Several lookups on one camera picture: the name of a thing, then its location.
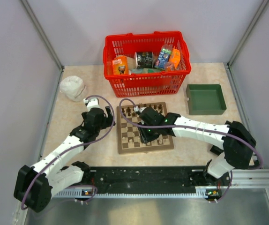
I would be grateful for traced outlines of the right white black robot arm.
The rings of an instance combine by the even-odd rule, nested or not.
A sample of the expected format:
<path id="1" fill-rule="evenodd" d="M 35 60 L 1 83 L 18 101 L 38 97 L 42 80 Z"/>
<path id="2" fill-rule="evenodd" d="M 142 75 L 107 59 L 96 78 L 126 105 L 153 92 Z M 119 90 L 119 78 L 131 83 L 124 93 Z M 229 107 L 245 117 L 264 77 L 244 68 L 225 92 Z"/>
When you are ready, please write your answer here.
<path id="1" fill-rule="evenodd" d="M 209 161 L 203 174 L 206 184 L 213 186 L 232 169 L 252 169 L 255 139 L 245 126 L 237 121 L 227 121 L 223 125 L 209 124 L 188 119 L 177 113 L 163 116 L 152 107 L 134 107 L 141 122 L 139 133 L 143 143 L 149 143 L 162 136 L 193 138 L 211 144 L 221 150 L 218 157 Z"/>

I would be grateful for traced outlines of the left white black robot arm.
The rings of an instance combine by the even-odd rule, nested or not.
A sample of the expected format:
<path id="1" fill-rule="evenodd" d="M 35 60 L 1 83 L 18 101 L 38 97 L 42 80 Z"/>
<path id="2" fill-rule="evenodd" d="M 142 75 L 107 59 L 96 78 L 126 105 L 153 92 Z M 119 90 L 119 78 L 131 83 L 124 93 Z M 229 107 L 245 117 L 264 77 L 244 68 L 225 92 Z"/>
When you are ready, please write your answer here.
<path id="1" fill-rule="evenodd" d="M 14 198 L 21 202 L 21 210 L 41 212 L 63 189 L 75 183 L 88 185 L 91 179 L 89 172 L 76 165 L 67 169 L 64 166 L 89 145 L 102 140 L 100 131 L 111 130 L 114 124 L 111 105 L 104 110 L 93 107 L 83 113 L 82 124 L 75 127 L 54 151 L 32 166 L 22 166 L 14 189 Z"/>

